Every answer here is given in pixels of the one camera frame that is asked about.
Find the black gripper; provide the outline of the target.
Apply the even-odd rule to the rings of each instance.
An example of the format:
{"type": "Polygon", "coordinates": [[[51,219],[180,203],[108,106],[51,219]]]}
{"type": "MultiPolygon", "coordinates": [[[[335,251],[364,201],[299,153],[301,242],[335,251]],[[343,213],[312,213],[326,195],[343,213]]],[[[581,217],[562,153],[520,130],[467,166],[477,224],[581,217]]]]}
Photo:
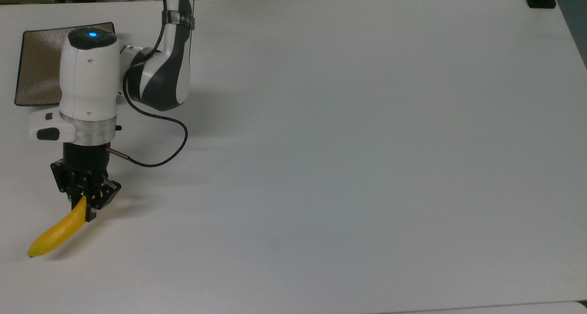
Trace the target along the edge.
{"type": "Polygon", "coordinates": [[[107,207],[122,188],[107,178],[110,155],[105,149],[110,146],[111,143],[97,146],[64,143],[63,159],[50,164],[57,188],[67,195],[71,209],[84,195],[85,180],[86,222],[94,220],[97,212],[107,207]]]}

